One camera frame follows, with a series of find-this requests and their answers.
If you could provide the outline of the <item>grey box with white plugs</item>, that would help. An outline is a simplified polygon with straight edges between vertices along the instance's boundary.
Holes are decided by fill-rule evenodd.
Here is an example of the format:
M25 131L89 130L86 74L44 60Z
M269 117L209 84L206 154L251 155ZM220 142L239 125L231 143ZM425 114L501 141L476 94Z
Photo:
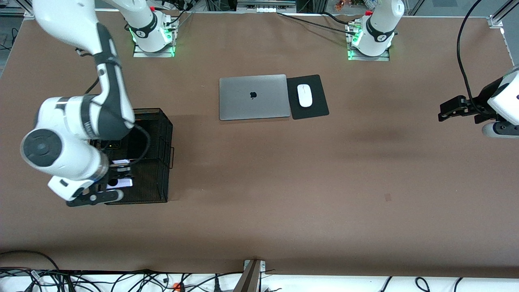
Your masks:
M236 0L236 11L243 13L297 13L296 0Z

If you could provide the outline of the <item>aluminium frame profile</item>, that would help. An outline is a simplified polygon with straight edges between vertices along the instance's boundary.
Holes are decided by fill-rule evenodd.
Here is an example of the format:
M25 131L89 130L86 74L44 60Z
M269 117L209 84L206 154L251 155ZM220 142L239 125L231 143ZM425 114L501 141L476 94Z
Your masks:
M513 11L513 9L516 8L518 5L519 0L506 0L504 4L501 5L501 7L499 7L493 14L489 15L489 17L486 18L488 26L490 28L498 28L501 35L504 37L504 43L508 50L508 55L511 57L513 65L516 65L516 63L513 60L510 46L508 45L508 41L506 40L504 25L502 21L504 20L504 17L508 15L511 11Z
M0 17L5 18L34 18L32 8L26 9L23 6L0 5Z

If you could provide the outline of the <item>white computer mouse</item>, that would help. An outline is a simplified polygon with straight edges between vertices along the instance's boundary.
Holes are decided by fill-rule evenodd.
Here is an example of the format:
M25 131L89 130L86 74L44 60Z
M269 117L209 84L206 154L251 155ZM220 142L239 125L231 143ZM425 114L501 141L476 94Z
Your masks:
M308 84L297 85L297 96L301 107L308 108L313 105L313 93Z

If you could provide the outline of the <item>silver laptop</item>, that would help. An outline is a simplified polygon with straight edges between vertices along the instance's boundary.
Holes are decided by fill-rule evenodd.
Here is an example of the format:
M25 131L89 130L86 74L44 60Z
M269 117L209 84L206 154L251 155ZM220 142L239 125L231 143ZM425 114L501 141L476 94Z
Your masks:
M258 75L219 79L219 120L290 117L287 76Z

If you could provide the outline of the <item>white lilac flip phone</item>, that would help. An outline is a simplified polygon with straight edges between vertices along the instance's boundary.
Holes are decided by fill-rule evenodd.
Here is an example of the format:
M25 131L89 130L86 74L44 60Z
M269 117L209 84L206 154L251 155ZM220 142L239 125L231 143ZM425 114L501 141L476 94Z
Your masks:
M130 162L131 161L128 159L112 160L111 166L118 168L118 172L119 172L120 167L124 167L126 165L129 166ZM116 189L133 186L133 178L119 179L119 175L118 175L118 185L116 186Z

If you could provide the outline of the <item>black mouse pad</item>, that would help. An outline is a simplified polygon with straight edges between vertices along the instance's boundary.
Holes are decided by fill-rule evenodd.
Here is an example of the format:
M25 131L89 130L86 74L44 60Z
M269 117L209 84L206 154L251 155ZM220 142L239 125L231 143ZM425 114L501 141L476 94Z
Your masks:
M313 93L313 105L303 108L298 102L297 85L308 84ZM316 118L329 115L326 95L319 75L287 78L288 99L293 119Z

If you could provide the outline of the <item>grey metal mounting bracket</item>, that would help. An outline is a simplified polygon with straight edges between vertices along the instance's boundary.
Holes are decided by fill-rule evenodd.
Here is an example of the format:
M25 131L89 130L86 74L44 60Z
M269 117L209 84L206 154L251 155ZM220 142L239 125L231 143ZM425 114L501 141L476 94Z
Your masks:
M244 271L232 292L261 292L261 277L265 271L265 261L245 260Z

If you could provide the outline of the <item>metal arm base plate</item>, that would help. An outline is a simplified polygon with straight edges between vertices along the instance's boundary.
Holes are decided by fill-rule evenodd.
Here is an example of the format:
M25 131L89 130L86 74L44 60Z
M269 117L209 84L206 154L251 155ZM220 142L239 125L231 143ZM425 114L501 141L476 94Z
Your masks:
M176 54L176 43L173 41L157 52L146 52L134 41L133 57L135 58L172 58Z
M356 47L349 47L348 60L388 62L390 61L390 54L389 50L386 49L384 53L379 56L368 56L361 53Z

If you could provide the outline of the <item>black mesh two-tier organizer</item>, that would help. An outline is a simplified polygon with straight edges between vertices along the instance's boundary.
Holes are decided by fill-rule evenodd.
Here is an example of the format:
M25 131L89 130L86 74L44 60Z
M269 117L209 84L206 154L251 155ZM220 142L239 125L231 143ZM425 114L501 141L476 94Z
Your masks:
M165 203L168 200L169 174L174 148L171 141L174 126L160 108L135 109L135 123L149 135L144 155L127 158L128 135L122 138L120 148L103 151L110 162L128 159L132 165L133 186L124 187L124 197L111 205Z

